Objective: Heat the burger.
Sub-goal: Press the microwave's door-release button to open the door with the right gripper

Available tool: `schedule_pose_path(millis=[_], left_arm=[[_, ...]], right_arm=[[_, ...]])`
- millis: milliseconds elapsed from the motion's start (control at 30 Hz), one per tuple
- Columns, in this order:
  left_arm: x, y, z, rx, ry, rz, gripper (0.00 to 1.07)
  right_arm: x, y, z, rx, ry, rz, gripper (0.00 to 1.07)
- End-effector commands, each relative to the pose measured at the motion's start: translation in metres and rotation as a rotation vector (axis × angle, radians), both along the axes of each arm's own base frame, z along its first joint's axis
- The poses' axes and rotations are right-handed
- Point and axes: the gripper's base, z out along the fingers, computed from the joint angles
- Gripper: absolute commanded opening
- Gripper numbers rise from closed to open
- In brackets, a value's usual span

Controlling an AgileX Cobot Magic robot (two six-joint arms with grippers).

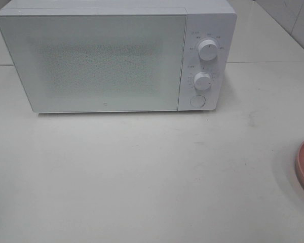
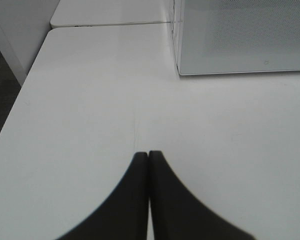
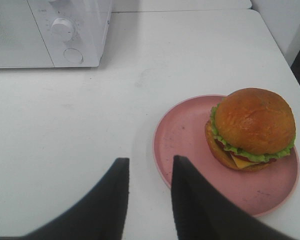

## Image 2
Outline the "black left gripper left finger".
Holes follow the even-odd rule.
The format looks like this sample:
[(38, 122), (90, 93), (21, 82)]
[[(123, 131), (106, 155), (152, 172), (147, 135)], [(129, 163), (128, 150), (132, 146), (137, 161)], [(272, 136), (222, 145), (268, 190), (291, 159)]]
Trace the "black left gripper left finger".
[(148, 154), (137, 152), (107, 199), (59, 239), (145, 240), (148, 217)]

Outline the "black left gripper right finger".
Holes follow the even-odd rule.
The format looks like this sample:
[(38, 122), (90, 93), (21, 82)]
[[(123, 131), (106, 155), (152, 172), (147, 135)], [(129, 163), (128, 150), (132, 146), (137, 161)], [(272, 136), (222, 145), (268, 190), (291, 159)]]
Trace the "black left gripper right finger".
[(156, 240), (252, 240), (218, 216), (178, 179), (161, 151), (150, 151), (149, 197)]

